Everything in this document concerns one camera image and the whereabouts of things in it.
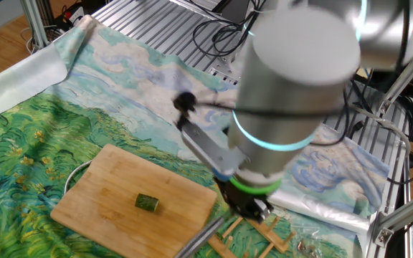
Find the metal frame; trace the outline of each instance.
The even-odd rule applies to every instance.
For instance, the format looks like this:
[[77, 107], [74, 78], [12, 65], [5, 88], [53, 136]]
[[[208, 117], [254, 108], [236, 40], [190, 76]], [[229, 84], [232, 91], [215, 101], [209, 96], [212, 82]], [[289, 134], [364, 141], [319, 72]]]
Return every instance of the metal frame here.
[[247, 159], [238, 148], [219, 147], [198, 125], [186, 121], [181, 128], [183, 142], [220, 180], [234, 175], [235, 169]]
[[36, 50], [39, 50], [46, 47], [49, 44], [46, 32], [44, 30], [44, 26], [46, 25], [42, 22], [42, 17], [39, 13], [36, 0], [20, 0], [20, 3], [22, 4], [24, 13], [27, 16], [29, 28], [32, 31], [32, 40], [35, 42], [35, 44], [33, 44], [34, 48], [36, 47]]
[[373, 240], [380, 247], [385, 247], [392, 234], [413, 222], [413, 200], [385, 216], [380, 214], [376, 220]]
[[413, 59], [402, 71], [396, 82], [390, 87], [389, 91], [385, 94], [381, 101], [379, 112], [385, 114], [390, 105], [398, 98], [401, 92], [407, 87], [410, 81], [413, 79]]

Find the white cable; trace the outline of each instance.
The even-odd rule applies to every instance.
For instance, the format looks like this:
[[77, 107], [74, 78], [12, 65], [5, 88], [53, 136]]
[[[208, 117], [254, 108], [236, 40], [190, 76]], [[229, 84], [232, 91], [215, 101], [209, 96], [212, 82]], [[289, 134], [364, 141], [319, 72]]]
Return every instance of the white cable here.
[[29, 43], [30, 43], [32, 40], [33, 40], [33, 38], [28, 39], [28, 41], [27, 41], [27, 50], [28, 50], [28, 53], [29, 53], [29, 54], [33, 54], [33, 52], [32, 52], [31, 50], [29, 50], [29, 47], [28, 47]]
[[277, 10], [258, 11], [254, 8], [251, 8], [251, 11], [257, 12], [258, 14], [269, 14], [269, 13], [273, 13], [274, 11], [277, 11]]
[[25, 32], [25, 31], [27, 31], [27, 30], [29, 30], [30, 28], [25, 28], [25, 29], [23, 29], [21, 32], [20, 32], [20, 37], [25, 41], [25, 42], [27, 42], [27, 40], [23, 37], [23, 33]]
[[364, 109], [356, 107], [356, 106], [350, 106], [350, 108], [353, 108], [356, 112], [361, 113], [368, 118], [374, 119], [376, 122], [381, 124], [383, 127], [393, 130], [397, 135], [399, 135], [401, 140], [404, 141], [404, 144], [406, 146], [406, 157], [409, 156], [411, 145], [410, 145], [410, 141], [408, 137], [397, 126], [395, 126], [390, 120], [380, 118], [376, 116], [375, 114], [369, 113], [365, 111]]
[[64, 194], [66, 194], [66, 192], [68, 192], [68, 184], [70, 184], [71, 178], [76, 174], [76, 172], [78, 172], [81, 168], [90, 165], [92, 163], [92, 161], [93, 160], [87, 161], [86, 163], [83, 163], [82, 165], [78, 166], [77, 168], [75, 168], [71, 172], [70, 176], [68, 176], [68, 179], [66, 180], [66, 183], [65, 183], [65, 192], [64, 192]]

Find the wooden stick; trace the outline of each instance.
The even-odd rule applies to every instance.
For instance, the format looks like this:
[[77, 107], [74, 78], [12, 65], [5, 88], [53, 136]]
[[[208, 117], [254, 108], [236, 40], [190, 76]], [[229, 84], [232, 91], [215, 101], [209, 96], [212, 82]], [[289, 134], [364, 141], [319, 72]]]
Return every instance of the wooden stick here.
[[290, 235], [283, 241], [283, 246], [287, 246], [288, 242], [291, 241], [291, 239], [295, 236], [295, 232], [292, 231]]
[[232, 232], [232, 230], [234, 230], [235, 227], [238, 226], [242, 219], [242, 217], [238, 217], [237, 220], [234, 221], [234, 223], [232, 223], [232, 225], [230, 225], [230, 227], [223, 233], [222, 238], [225, 239], [230, 234], [230, 232]]
[[280, 253], [286, 252], [286, 249], [288, 247], [283, 246], [283, 240], [274, 231], [269, 230], [269, 227], [266, 224], [258, 224], [253, 220], [247, 220], [247, 222], [250, 223], [251, 226], [253, 226], [259, 232], [259, 234], [266, 238], [266, 240], [268, 240], [270, 243], [273, 243], [276, 250], [278, 250]]
[[275, 219], [272, 221], [271, 225], [269, 226], [269, 231], [273, 230], [273, 228], [279, 222], [279, 220], [280, 220], [280, 217], [276, 216]]
[[237, 258], [229, 249], [225, 248], [219, 237], [213, 236], [208, 240], [208, 244], [212, 246], [214, 251], [221, 256], [221, 258]]
[[270, 252], [270, 250], [272, 250], [273, 248], [273, 243], [270, 243], [269, 246], [261, 253], [261, 255], [259, 256], [259, 258], [265, 258], [265, 256], [267, 256]]
[[232, 243], [232, 240], [234, 239], [234, 237], [233, 236], [229, 236], [229, 238], [227, 239], [227, 241], [226, 241], [226, 246], [225, 246], [225, 248], [224, 249], [229, 249], [229, 247], [230, 247], [230, 244]]

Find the cucumber piece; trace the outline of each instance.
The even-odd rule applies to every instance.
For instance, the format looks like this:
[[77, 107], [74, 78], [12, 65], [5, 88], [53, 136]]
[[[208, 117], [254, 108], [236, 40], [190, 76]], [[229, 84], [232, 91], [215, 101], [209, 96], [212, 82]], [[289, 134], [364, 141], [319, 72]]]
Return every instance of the cucumber piece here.
[[152, 196], [147, 196], [145, 194], [139, 193], [136, 197], [135, 206], [146, 211], [155, 212], [157, 209], [158, 199]]

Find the metal grating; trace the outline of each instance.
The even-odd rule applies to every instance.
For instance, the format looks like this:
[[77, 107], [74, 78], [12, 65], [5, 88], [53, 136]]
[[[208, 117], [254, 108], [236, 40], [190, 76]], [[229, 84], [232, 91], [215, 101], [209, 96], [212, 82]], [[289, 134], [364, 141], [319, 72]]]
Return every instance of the metal grating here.
[[[175, 54], [187, 65], [208, 72], [222, 64], [221, 59], [202, 53], [192, 40], [192, 33], [199, 24], [209, 21], [195, 6], [168, 0], [115, 0], [93, 16], [105, 26], [129, 37], [140, 40], [164, 54]], [[199, 30], [197, 42], [210, 51], [212, 36], [220, 24], [209, 24]], [[238, 38], [222, 42], [220, 49], [234, 44]]]

